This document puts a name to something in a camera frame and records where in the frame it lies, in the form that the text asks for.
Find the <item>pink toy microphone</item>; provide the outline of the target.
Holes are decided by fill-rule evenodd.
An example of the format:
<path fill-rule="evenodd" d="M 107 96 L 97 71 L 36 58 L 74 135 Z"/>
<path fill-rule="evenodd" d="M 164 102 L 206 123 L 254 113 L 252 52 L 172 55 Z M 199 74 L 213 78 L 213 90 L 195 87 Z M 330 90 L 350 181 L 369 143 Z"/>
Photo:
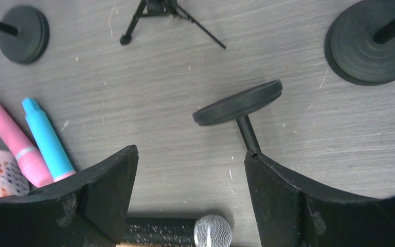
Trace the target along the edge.
<path fill-rule="evenodd" d="M 0 138 L 15 157 L 22 174 L 35 187 L 53 183 L 53 178 L 38 148 L 0 105 Z"/>

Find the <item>fallen black round stand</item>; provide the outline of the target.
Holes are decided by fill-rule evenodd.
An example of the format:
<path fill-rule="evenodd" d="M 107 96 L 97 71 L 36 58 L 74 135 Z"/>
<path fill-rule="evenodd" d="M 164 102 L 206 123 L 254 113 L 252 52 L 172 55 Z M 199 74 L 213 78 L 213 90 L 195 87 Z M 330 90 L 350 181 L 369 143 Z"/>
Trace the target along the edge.
<path fill-rule="evenodd" d="M 231 95 L 192 114 L 199 126 L 213 126 L 236 121 L 248 150 L 261 150 L 249 114 L 274 102 L 282 95 L 280 80 L 273 80 Z"/>

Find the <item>black tripod shock mount stand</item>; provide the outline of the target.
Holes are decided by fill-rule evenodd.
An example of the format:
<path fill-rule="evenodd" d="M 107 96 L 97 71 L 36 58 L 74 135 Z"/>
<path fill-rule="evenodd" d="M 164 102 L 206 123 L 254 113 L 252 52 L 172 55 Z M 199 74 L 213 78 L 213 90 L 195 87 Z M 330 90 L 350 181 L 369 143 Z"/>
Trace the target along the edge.
<path fill-rule="evenodd" d="M 197 25 L 197 27 L 199 27 L 203 32 L 205 32 L 211 39 L 213 39 L 220 47 L 226 49 L 226 46 L 219 39 L 209 32 L 183 7 L 181 7 L 177 1 L 169 0 L 141 0 L 125 34 L 123 34 L 119 40 L 120 44 L 128 45 L 131 43 L 132 33 L 140 19 L 154 17 L 172 17 L 174 19 L 186 20 L 190 23 L 193 23 Z"/>

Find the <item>black glitter microphone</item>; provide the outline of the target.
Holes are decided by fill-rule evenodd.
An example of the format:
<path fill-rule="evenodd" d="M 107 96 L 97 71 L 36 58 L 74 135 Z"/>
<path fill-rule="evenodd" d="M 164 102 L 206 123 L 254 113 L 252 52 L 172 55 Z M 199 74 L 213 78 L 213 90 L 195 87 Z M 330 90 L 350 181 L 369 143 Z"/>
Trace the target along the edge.
<path fill-rule="evenodd" d="M 199 219 L 127 218 L 122 244 L 146 246 L 230 246 L 232 229 L 219 215 Z"/>

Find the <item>blue toy microphone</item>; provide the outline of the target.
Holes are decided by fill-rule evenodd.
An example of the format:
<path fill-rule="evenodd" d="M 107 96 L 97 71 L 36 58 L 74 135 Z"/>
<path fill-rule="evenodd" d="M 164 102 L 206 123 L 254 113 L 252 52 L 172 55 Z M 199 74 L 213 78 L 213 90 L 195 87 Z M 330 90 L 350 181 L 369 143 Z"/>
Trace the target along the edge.
<path fill-rule="evenodd" d="M 47 114 L 33 98 L 22 100 L 25 120 L 55 182 L 76 173 Z"/>

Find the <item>beige microphone on table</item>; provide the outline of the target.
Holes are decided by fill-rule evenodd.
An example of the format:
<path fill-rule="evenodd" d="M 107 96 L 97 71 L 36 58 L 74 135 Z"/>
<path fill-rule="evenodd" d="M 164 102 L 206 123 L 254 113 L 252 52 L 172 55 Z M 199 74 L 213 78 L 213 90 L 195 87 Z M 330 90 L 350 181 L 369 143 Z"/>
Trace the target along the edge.
<path fill-rule="evenodd" d="M 115 247 L 155 247 L 155 246 L 141 245 L 141 244 L 131 244 L 131 243 L 121 243 L 121 244 L 117 244 Z"/>

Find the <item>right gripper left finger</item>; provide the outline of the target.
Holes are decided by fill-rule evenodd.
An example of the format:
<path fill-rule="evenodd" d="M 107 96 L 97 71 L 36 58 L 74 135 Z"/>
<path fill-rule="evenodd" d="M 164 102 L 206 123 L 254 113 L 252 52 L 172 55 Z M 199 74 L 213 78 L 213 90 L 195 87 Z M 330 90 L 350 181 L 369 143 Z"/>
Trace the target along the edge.
<path fill-rule="evenodd" d="M 1 197 L 0 246 L 122 243 L 138 160 L 130 145 L 25 196 Z"/>

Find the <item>black round base clip stand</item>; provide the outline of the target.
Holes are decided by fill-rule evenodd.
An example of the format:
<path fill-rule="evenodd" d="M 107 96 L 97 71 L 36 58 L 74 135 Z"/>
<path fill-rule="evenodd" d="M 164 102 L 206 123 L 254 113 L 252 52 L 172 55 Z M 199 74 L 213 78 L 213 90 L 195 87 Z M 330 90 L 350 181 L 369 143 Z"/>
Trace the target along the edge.
<path fill-rule="evenodd" d="M 11 62 L 27 65 L 45 52 L 50 28 L 42 11 L 31 5 L 9 9 L 0 21 L 0 50 Z"/>

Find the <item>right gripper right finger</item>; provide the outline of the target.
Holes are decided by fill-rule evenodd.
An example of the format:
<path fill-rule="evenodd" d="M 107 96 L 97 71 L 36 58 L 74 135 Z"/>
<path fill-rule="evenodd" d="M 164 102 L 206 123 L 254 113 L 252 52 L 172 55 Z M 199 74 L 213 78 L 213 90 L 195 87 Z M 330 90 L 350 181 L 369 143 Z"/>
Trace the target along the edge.
<path fill-rule="evenodd" d="M 244 164 L 262 246 L 395 246 L 395 196 L 327 186 L 258 150 Z"/>

